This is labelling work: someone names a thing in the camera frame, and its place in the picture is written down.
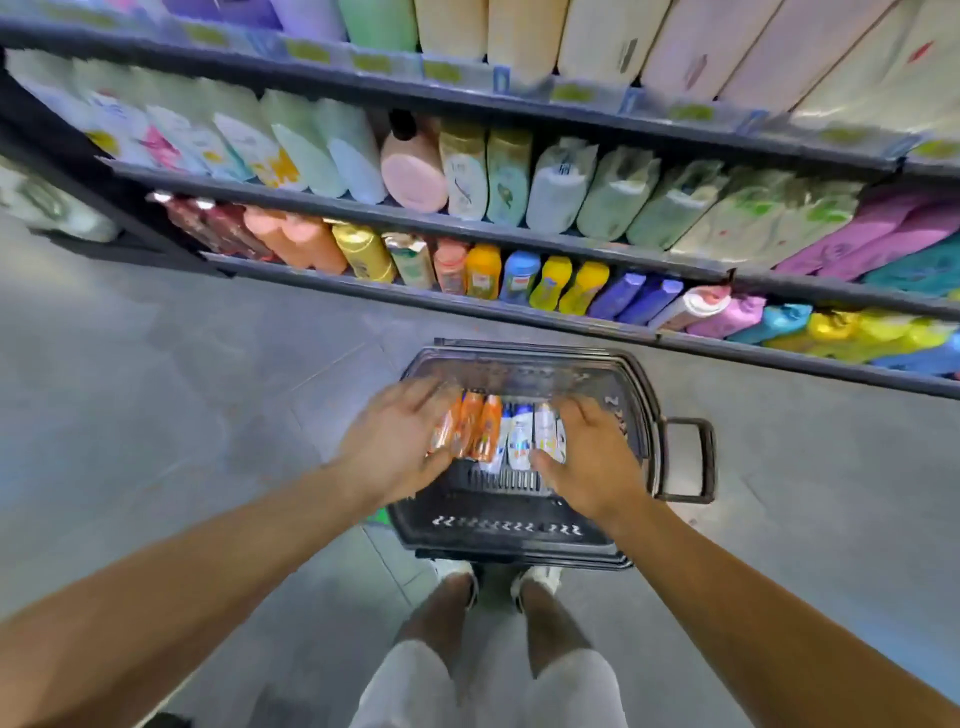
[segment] white sneaker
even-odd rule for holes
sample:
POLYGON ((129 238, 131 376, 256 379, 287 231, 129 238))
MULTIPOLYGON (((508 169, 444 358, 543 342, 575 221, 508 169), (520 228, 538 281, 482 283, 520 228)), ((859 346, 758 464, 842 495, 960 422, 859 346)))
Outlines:
POLYGON ((437 582, 442 582, 448 576, 454 576, 458 573, 468 573, 472 579, 470 586, 470 601, 467 603, 467 611, 473 609, 477 603, 477 596, 480 595, 480 582, 477 581, 477 575, 473 571, 473 564, 469 561, 451 561, 450 559, 430 559, 430 566, 437 573, 437 582))
POLYGON ((518 574, 514 583, 510 585, 510 596, 514 598, 516 610, 523 614, 523 601, 520 599, 520 589, 524 582, 536 581, 546 591, 555 595, 560 589, 560 567, 530 567, 524 573, 518 574))

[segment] floor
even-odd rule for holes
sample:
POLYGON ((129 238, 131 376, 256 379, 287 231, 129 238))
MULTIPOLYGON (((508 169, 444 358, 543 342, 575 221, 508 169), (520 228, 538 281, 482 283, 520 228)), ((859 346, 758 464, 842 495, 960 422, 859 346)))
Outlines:
MULTIPOLYGON (((604 346, 90 261, 0 222, 0 617, 324 462, 367 397, 435 337, 604 346)), ((719 498, 682 515, 960 700, 960 405, 628 349, 667 414, 717 428, 719 498)), ((672 488, 690 486, 687 454, 674 450, 672 488)), ((352 528, 173 707, 199 728, 343 728, 432 585, 389 530, 352 528)), ((617 670, 632 726, 747 725, 635 571, 568 571, 560 597, 617 670)), ((475 722, 510 724, 529 679, 523 649, 519 619, 471 616, 457 677, 475 722)))

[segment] forearm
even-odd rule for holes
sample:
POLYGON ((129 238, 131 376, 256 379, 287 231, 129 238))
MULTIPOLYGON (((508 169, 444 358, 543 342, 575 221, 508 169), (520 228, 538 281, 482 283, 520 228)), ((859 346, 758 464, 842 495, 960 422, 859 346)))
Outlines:
POLYGON ((755 724, 960 724, 939 693, 665 503, 638 498, 604 525, 755 724))
POLYGON ((345 477, 339 466, 309 474, 0 624, 0 726, 134 725, 288 574, 376 507, 345 477))

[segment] purple bottle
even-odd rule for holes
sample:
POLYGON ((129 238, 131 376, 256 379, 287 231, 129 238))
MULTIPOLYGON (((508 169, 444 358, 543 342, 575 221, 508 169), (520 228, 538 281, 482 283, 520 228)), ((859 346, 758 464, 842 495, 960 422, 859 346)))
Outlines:
POLYGON ((620 311, 630 305, 630 301, 643 287, 645 280, 647 277, 640 273, 625 274, 623 278, 597 296, 596 300, 590 304, 587 315, 594 319, 612 321, 620 311))
POLYGON ((910 213, 889 235, 872 240, 817 273, 818 276, 853 280, 911 253, 929 248, 960 230, 960 202, 938 203, 910 213))
POLYGON ((616 320, 621 324, 643 326, 683 292, 684 282, 681 280, 649 279, 636 301, 627 306, 616 320))
POLYGON ((744 328, 759 324, 766 303, 767 300, 762 296, 734 296, 720 313, 688 326, 686 332, 711 339, 726 339, 744 328))
POLYGON ((929 202, 931 199, 926 195, 909 193, 864 203, 843 228, 791 255, 778 263, 774 270, 795 276, 809 275, 893 232, 914 209, 929 202))
POLYGON ((196 20, 223 20, 216 0, 163 0, 167 10, 179 17, 192 17, 196 20))
POLYGON ((270 0, 217 0, 220 15, 227 23, 248 28, 268 28, 281 31, 279 18, 270 0))

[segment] foot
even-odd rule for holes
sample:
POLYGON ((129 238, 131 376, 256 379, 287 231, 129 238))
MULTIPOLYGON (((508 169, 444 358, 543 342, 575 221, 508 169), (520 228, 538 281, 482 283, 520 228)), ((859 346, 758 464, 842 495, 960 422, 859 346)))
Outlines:
POLYGON ((450 576, 460 574, 470 575, 470 599, 467 602, 467 611, 473 609, 477 603, 477 596, 480 594, 480 582, 477 581, 477 575, 473 570, 473 564, 469 561, 450 561, 449 559, 431 559, 430 566, 437 573, 437 581, 443 582, 450 576))
POLYGON ((523 614, 523 599, 521 592, 523 585, 528 581, 540 584, 548 593, 555 595, 560 589, 560 573, 563 571, 560 567, 531 567, 524 573, 518 574, 514 583, 510 587, 510 596, 514 598, 516 610, 523 614))

